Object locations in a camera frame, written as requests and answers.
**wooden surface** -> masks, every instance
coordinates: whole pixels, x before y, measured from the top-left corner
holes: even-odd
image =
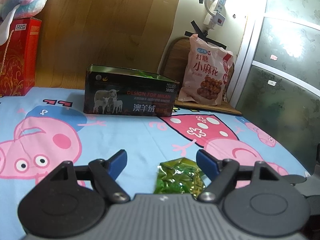
[[[191,101],[182,102],[182,101],[176,100],[174,102],[174,105],[185,107],[185,108],[191,108],[191,109],[204,109],[204,110],[217,111],[217,112],[226,113],[226,114],[242,115],[241,112],[234,109],[228,102],[225,102],[225,101],[222,101],[221,105],[218,105],[218,106],[205,106],[205,105],[197,104]]]
[[[184,73],[188,63],[188,55],[190,52],[190,41],[188,37],[180,37],[175,39],[169,46],[166,55],[164,56],[164,62],[160,69],[160,74],[180,82],[180,87],[182,86]],[[223,94],[227,91],[230,80],[234,72],[234,65],[229,70],[228,73],[228,82],[223,91]],[[221,105],[218,106],[206,106],[189,102],[181,102],[176,100],[175,106],[182,106],[186,108],[195,108],[195,109],[205,109],[212,110],[217,112],[237,114],[241,115],[241,112],[234,109],[228,102],[222,101]]]
[[[90,64],[156,72],[179,0],[48,0],[36,86],[84,88]]]

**crumpled foil wrapper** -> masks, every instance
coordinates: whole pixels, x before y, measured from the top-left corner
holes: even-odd
[[[205,188],[203,175],[196,162],[187,158],[160,163],[154,194],[191,193],[197,198]]]

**blue bedsheet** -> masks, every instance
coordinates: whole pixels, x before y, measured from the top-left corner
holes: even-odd
[[[181,156],[195,160],[200,148],[242,165],[265,160],[282,175],[308,175],[243,117],[179,108],[167,118],[87,115],[83,103],[83,90],[58,88],[0,98],[0,240],[24,236],[19,201],[63,160],[85,165],[125,149],[128,164],[117,182],[131,197],[153,192],[160,162]]]

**stuffed toy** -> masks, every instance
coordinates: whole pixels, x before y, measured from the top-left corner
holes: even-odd
[[[43,9],[47,0],[0,0],[0,45],[9,37],[10,24],[14,19],[33,17]]]

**snack bag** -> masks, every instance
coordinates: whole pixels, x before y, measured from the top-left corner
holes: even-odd
[[[195,101],[207,106],[220,105],[233,54],[207,44],[198,38],[198,34],[190,37],[190,45],[188,65],[178,100]]]

